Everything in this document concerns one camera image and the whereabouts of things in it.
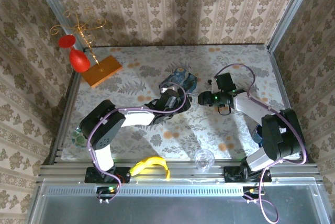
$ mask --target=yellow banana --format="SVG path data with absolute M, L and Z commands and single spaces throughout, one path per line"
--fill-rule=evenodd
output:
M 150 167 L 152 165 L 161 165 L 162 167 L 164 167 L 165 170 L 166 170 L 165 178 L 167 180 L 170 179 L 170 170 L 169 170 L 168 166 L 166 165 L 166 161 L 165 161 L 164 158 L 159 157 L 159 156 L 153 156 L 153 157 L 145 158 L 144 160 L 138 162 L 135 166 L 133 166 L 129 170 L 129 173 L 130 173 L 131 176 L 135 176 L 135 175 L 139 174 L 145 168 Z

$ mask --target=patterned wallpaper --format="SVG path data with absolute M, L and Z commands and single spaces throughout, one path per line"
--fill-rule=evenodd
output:
M 304 0 L 275 56 L 335 208 L 335 0 Z
M 71 66 L 46 0 L 0 0 L 0 223 L 23 223 L 64 107 Z
M 97 46 L 266 43 L 289 0 L 59 0 L 108 20 Z

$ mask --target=clear plastic cup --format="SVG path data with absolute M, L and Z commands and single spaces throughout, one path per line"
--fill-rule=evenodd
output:
M 210 169 L 214 164 L 214 154 L 207 149 L 200 149 L 194 156 L 195 165 L 201 171 Z

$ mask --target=wooden base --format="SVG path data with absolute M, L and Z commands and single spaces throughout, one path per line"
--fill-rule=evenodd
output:
M 111 55 L 99 62 L 99 64 L 102 70 L 99 69 L 99 66 L 96 64 L 82 73 L 82 77 L 91 87 L 97 86 L 122 69 L 122 65 Z

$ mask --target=floral tablecloth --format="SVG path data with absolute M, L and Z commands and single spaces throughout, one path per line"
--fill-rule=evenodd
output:
M 142 159 L 151 155 L 188 159 L 200 149 L 209 149 L 216 159 L 241 159 L 258 145 L 250 133 L 256 123 L 243 113 L 219 115 L 217 108 L 200 106 L 197 96 L 210 90 L 207 80 L 223 66 L 244 63 L 256 74 L 251 93 L 273 107 L 283 108 L 269 54 L 263 45 L 170 46 L 96 48 L 99 59 L 113 55 L 123 69 L 95 88 L 82 80 L 63 143 L 62 159 L 87 159 L 85 142 L 73 137 L 81 120 L 101 101 L 110 99 L 117 107 L 140 106 L 160 97 L 158 85 L 178 67 L 197 76 L 191 108 L 162 124 L 121 128 L 111 143 L 117 159 Z M 238 87 L 248 87 L 251 74 L 242 67 L 227 69 Z

